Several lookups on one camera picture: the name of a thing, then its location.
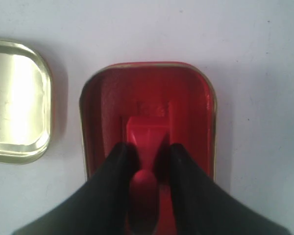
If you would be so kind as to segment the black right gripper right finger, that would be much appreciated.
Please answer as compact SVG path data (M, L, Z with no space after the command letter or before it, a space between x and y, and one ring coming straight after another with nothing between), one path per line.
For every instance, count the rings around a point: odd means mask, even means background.
M155 170L168 175L179 235L289 235L284 226L260 215L219 187L180 143L164 144Z

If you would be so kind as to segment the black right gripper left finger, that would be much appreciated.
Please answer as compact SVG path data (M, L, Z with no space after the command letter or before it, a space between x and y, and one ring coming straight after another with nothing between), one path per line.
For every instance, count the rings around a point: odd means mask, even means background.
M72 196L16 235L123 235L129 184L139 168L135 147L116 144L104 163Z

